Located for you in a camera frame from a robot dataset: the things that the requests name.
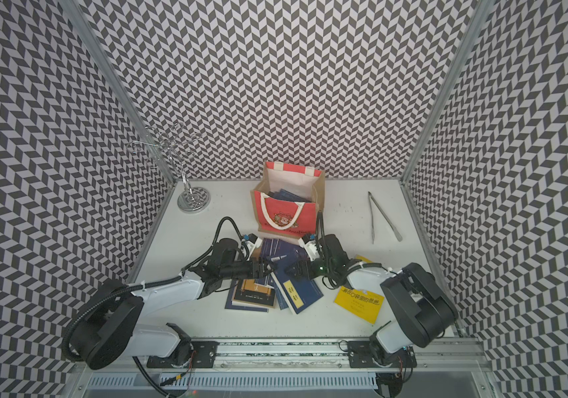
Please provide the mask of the blue book yellow label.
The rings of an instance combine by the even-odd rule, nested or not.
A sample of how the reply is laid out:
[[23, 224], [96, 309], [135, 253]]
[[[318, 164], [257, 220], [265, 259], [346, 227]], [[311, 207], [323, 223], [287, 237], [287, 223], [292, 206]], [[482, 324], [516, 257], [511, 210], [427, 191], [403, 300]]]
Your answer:
[[299, 315], [323, 298], [314, 280], [293, 276], [293, 266], [297, 262], [293, 255], [276, 255], [276, 258], [272, 277], [292, 313]]

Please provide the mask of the dark blue book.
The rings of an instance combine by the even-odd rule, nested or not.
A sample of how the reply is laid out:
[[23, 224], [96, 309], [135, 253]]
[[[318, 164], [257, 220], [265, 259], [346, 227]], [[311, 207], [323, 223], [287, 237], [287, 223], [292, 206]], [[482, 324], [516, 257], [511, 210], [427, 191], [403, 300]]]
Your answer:
[[299, 260], [308, 259], [307, 252], [300, 245], [280, 239], [264, 239], [260, 255], [282, 266], [293, 265]]

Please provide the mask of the red burlap Christmas bag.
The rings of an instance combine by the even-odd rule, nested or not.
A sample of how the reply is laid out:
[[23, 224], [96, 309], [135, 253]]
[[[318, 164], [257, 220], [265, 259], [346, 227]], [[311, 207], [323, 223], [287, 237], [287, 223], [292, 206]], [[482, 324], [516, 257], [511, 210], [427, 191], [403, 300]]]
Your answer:
[[[312, 202], [284, 202], [267, 195], [281, 189]], [[266, 162], [262, 180], [252, 190], [251, 198], [261, 232], [296, 238], [313, 234], [317, 216], [325, 208], [325, 172], [313, 167]]]

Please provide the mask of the blue book text back cover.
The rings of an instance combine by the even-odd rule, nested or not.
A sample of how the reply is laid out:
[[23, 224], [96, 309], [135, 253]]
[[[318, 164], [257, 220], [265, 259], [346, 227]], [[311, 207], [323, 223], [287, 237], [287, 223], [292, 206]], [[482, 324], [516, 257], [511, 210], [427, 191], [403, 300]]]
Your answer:
[[287, 190], [281, 189], [277, 192], [268, 192], [267, 195], [272, 198], [272, 199], [276, 199], [279, 201], [284, 201], [284, 202], [302, 202], [302, 203], [308, 203], [308, 202], [312, 202], [312, 200], [310, 199], [306, 199], [304, 197], [298, 196], [292, 192], [289, 192]]

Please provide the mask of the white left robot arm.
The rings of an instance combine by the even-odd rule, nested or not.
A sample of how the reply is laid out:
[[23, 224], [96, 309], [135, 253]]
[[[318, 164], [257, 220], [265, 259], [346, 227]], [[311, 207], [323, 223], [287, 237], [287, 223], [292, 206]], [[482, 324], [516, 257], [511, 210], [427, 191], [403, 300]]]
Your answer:
[[186, 338], [180, 328], [141, 320], [178, 303], [204, 299], [218, 291], [224, 280], [255, 280], [272, 274], [276, 263], [252, 257], [253, 250], [248, 240], [223, 238], [167, 280], [137, 285], [107, 280], [63, 331], [63, 356], [99, 370], [123, 356], [171, 355]]

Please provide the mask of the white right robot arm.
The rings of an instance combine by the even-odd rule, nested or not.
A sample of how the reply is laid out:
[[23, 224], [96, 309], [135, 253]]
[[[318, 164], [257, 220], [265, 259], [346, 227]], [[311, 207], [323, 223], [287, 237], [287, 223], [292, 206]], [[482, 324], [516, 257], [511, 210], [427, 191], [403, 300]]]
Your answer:
[[350, 258], [333, 234], [309, 235], [302, 243], [304, 252], [297, 252], [290, 265], [280, 266], [286, 276], [295, 281], [320, 278], [329, 289], [347, 288], [359, 299], [374, 293], [389, 304], [393, 319], [370, 336], [365, 349], [375, 366], [414, 366], [408, 350], [426, 348], [458, 320], [456, 306], [417, 263], [393, 271], [380, 263]]

